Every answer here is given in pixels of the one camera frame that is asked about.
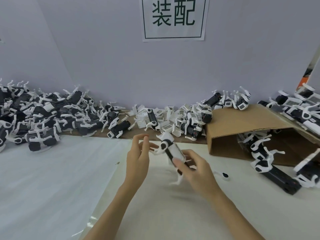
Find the right hand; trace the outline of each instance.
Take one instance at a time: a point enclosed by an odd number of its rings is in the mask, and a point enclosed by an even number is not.
[[[191,166],[194,162],[197,169],[191,170],[177,158],[172,159],[174,165],[182,172],[184,178],[189,181],[196,192],[207,200],[211,200],[221,189],[214,178],[209,163],[193,150],[182,150],[182,152],[187,157],[187,164]]]

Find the cardboard box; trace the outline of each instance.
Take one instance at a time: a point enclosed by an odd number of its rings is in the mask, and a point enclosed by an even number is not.
[[[260,105],[251,104],[246,110],[223,108],[212,111],[212,121],[206,125],[208,150],[211,155],[252,160],[250,152],[242,149],[237,135],[250,131],[282,129],[270,141],[269,149],[285,151],[274,155],[275,165],[295,166],[320,145],[320,139],[306,132],[295,122]]]

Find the white label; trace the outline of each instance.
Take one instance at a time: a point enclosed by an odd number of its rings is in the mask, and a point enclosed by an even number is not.
[[[209,0],[139,0],[143,41],[204,40]]]

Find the plastic sheet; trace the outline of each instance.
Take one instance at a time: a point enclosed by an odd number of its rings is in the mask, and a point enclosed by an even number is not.
[[[82,231],[129,143],[61,136],[43,153],[8,143],[0,154],[1,239],[61,240]]]

